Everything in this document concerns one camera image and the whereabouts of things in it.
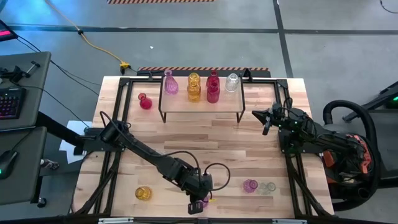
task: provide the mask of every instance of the glass shelf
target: glass shelf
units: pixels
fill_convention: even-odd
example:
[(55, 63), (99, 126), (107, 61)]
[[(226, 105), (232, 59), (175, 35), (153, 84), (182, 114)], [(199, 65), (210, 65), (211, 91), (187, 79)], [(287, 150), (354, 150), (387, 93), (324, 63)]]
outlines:
[(226, 77), (220, 77), (220, 97), (217, 103), (207, 101), (207, 77), (201, 77), (200, 101), (192, 103), (188, 101), (188, 77), (174, 77), (178, 83), (179, 91), (176, 95), (169, 95), (165, 91), (165, 78), (160, 86), (159, 111), (163, 122), (166, 122), (167, 113), (236, 113), (238, 122), (245, 110), (242, 78), (240, 86), (235, 92), (225, 90)]

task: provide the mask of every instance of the red glass vase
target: red glass vase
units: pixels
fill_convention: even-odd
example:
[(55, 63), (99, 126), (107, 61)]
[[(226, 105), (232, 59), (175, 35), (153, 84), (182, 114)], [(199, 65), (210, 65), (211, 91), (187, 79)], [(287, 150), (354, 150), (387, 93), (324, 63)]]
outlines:
[(210, 76), (207, 78), (206, 86), (209, 87), (210, 84), (214, 82), (220, 86), (220, 78), (218, 78), (218, 72), (216, 70), (211, 71)]
[(207, 101), (209, 103), (217, 103), (220, 97), (220, 83), (212, 82), (207, 88)]
[(152, 107), (152, 100), (145, 93), (140, 93), (138, 99), (140, 100), (139, 105), (142, 109), (149, 110)]

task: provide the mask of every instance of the gray floor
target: gray floor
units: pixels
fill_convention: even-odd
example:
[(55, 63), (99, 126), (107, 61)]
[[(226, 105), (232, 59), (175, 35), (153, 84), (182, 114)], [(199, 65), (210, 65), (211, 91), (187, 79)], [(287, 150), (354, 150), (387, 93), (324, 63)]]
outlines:
[[(272, 0), (216, 0), (213, 3), (107, 5), (99, 0), (53, 0), (79, 26), (150, 28), (251, 28), (276, 29)], [(0, 10), (4, 0), (0, 0)], [(382, 10), (377, 0), (280, 0), (285, 29), (396, 30), (398, 15)], [(398, 11), (398, 3), (384, 0)], [(8, 24), (69, 26), (44, 1), (8, 1), (0, 12)], [(75, 75), (101, 83), (104, 75), (119, 75), (118, 61), (89, 47), (75, 32), (17, 31)], [(286, 77), (278, 34), (87, 32), (96, 45), (109, 49), (134, 68), (158, 66), (269, 67), (273, 77)], [(295, 78), (304, 78), (316, 122), (331, 100), (359, 104), (395, 82), (398, 69), (396, 35), (286, 35)], [(0, 42), (0, 54), (30, 50), (16, 40)], [(45, 85), (80, 118), (91, 120), (96, 96), (68, 79), (53, 65)], [(44, 95), (40, 110), (62, 124), (75, 119)], [(334, 111), (335, 120), (347, 111)], [(352, 129), (361, 130), (354, 122)], [(65, 162), (57, 153), (60, 141), (49, 138), (46, 155)], [(43, 209), (16, 204), (0, 207), (0, 219), (66, 214), (77, 174), (46, 177)], [(346, 218), (397, 223), (397, 190), (379, 190), (363, 206), (337, 215)]]

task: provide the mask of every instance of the keyboard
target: keyboard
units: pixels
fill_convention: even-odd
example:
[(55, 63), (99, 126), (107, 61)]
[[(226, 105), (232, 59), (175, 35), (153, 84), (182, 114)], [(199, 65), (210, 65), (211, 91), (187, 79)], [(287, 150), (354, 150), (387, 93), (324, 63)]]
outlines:
[(0, 89), (0, 120), (19, 118), (25, 94), (21, 87)]

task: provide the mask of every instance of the computer mouse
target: computer mouse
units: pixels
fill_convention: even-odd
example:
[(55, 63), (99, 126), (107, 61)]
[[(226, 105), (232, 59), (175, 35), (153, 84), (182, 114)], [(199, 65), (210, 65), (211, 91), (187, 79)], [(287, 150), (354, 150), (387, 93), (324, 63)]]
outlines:
[(12, 150), (5, 151), (0, 155), (0, 180), (10, 176), (17, 156), (18, 152)]

